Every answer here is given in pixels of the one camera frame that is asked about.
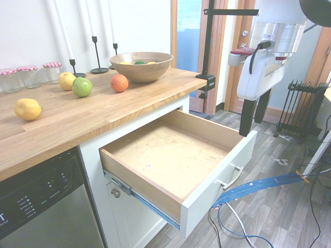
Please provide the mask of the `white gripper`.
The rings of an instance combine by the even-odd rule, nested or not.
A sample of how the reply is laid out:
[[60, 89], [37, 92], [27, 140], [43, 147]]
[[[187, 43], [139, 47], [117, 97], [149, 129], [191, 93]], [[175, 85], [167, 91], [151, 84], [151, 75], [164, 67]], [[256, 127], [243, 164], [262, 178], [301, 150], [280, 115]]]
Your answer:
[[262, 123], [272, 94], [272, 87], [281, 81], [285, 73], [285, 64], [277, 64], [276, 57], [267, 52], [256, 53], [252, 72], [249, 72], [251, 58], [249, 56], [245, 60], [237, 87], [238, 97], [244, 99], [239, 127], [239, 134], [244, 137], [251, 129], [256, 100], [259, 98], [254, 122]]

